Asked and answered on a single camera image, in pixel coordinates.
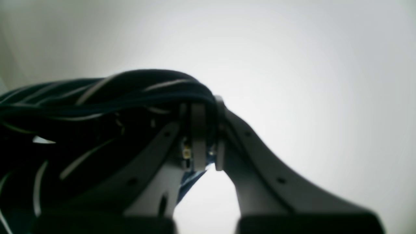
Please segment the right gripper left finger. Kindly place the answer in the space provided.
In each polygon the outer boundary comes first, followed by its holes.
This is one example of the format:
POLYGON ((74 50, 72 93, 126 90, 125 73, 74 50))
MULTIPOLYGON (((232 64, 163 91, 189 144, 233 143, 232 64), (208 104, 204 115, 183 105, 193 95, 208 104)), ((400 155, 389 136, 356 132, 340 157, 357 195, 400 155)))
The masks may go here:
POLYGON ((126 166, 69 204, 66 234, 174 234, 172 214, 185 172, 206 165, 206 108, 190 104, 126 166))

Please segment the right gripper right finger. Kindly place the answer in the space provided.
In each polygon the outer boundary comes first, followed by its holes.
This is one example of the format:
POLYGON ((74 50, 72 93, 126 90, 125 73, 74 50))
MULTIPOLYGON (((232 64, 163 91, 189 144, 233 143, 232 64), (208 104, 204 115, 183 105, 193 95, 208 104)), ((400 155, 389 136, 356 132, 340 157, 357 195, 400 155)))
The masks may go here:
POLYGON ((378 216, 299 175, 215 96, 215 166, 232 180, 238 234, 383 234, 378 216))

